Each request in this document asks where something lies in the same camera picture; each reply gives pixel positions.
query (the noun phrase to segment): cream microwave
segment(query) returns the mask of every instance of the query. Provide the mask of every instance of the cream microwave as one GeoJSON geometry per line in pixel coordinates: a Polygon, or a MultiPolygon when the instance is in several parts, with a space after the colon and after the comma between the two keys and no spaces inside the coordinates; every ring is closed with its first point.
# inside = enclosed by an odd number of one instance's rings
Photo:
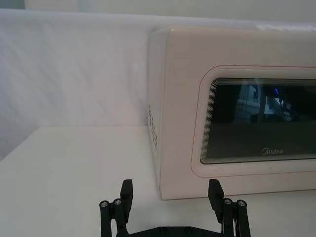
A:
{"type": "Polygon", "coordinates": [[[316,33],[151,33],[148,128],[163,199],[316,188],[316,33]]]}

